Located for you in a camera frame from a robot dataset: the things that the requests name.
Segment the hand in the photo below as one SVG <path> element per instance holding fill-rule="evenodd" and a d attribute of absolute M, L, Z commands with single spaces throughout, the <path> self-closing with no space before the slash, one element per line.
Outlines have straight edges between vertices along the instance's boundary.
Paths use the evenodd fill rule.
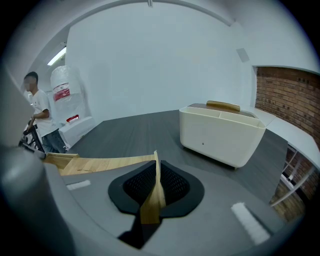
<path fill-rule="evenodd" d="M 26 131 L 29 132 L 32 127 L 33 127 L 33 124 L 32 125 L 28 125 Z"/>

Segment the jeans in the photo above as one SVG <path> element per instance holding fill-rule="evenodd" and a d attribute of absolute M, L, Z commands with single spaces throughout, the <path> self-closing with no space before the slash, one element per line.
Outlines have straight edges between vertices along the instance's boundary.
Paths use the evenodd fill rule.
<path fill-rule="evenodd" d="M 59 130 L 42 137 L 42 147 L 46 153 L 66 153 L 66 145 L 60 136 Z"/>

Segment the ceiling light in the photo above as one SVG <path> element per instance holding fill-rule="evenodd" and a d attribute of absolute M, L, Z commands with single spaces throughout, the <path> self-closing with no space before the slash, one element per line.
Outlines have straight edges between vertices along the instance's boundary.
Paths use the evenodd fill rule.
<path fill-rule="evenodd" d="M 56 56 L 49 61 L 48 66 L 52 66 L 60 57 L 66 54 L 67 47 L 64 47 L 61 51 L 58 52 Z"/>

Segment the wooden handle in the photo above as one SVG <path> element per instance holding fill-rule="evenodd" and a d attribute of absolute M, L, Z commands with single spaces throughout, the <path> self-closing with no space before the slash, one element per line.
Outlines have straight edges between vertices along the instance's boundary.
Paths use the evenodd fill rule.
<path fill-rule="evenodd" d="M 206 105 L 207 106 L 211 106 L 211 107 L 215 107 L 215 108 L 233 110 L 233 111 L 240 112 L 240 106 L 239 105 L 234 105 L 234 104 L 230 104 L 230 103 L 208 100 L 206 102 Z"/>

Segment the person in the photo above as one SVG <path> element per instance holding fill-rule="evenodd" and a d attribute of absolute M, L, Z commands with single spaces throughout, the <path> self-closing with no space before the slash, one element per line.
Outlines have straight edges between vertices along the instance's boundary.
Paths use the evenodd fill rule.
<path fill-rule="evenodd" d="M 65 153 L 66 145 L 50 115 L 49 99 L 43 90 L 38 89 L 38 74 L 36 72 L 28 73 L 24 77 L 23 83 L 27 92 L 32 93 L 32 105 L 35 108 L 27 131 L 32 128 L 35 122 L 42 137 L 44 151 L 46 153 Z"/>

